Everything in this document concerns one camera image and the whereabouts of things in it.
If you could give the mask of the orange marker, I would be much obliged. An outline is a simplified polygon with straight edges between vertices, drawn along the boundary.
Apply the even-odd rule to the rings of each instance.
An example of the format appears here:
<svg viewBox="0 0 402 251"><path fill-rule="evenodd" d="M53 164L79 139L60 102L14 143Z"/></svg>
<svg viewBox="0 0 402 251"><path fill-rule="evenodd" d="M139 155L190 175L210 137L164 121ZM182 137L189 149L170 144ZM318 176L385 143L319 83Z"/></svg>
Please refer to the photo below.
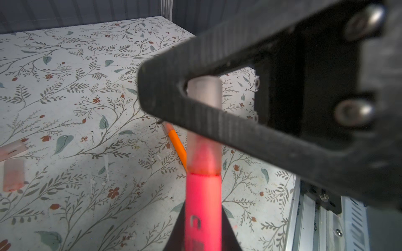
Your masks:
<svg viewBox="0 0 402 251"><path fill-rule="evenodd" d="M174 126L168 122L162 122L162 125L165 129L166 134L168 135L169 139L171 140L180 161L182 162L182 165L187 172L187 152L185 147L183 146Z"/></svg>

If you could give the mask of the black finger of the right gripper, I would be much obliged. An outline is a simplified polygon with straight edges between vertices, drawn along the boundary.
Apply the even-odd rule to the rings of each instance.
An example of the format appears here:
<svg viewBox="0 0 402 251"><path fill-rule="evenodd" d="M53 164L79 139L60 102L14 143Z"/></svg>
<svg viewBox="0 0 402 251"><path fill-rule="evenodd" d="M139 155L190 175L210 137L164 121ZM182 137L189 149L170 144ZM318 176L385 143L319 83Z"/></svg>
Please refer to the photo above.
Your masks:
<svg viewBox="0 0 402 251"><path fill-rule="evenodd" d="M257 121L190 99L243 67ZM260 1L138 70L143 110L339 195L402 207L401 1Z"/></svg>

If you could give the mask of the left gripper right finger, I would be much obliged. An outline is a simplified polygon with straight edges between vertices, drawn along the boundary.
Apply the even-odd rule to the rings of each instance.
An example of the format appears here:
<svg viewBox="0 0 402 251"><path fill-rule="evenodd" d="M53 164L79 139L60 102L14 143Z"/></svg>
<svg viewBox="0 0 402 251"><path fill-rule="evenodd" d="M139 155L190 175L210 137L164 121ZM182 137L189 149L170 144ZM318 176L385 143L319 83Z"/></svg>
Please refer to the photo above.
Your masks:
<svg viewBox="0 0 402 251"><path fill-rule="evenodd" d="M222 206L222 251L242 251Z"/></svg>

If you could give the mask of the pink marker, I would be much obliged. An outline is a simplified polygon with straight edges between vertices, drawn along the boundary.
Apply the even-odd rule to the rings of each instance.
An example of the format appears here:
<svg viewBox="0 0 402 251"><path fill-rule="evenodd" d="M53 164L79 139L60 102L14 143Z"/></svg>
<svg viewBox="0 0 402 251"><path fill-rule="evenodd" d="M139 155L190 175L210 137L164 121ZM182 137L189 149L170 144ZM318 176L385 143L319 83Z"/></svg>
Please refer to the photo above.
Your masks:
<svg viewBox="0 0 402 251"><path fill-rule="evenodd" d="M189 173L186 178L185 232L186 251L222 249L221 177Z"/></svg>

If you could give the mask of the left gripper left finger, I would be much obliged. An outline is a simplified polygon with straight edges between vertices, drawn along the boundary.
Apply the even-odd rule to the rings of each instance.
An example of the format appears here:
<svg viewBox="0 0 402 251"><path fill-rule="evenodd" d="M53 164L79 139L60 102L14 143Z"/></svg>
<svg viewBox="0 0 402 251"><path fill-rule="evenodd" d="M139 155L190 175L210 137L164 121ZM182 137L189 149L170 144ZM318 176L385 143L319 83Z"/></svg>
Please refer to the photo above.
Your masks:
<svg viewBox="0 0 402 251"><path fill-rule="evenodd" d="M184 251L185 210L181 210L163 251Z"/></svg>

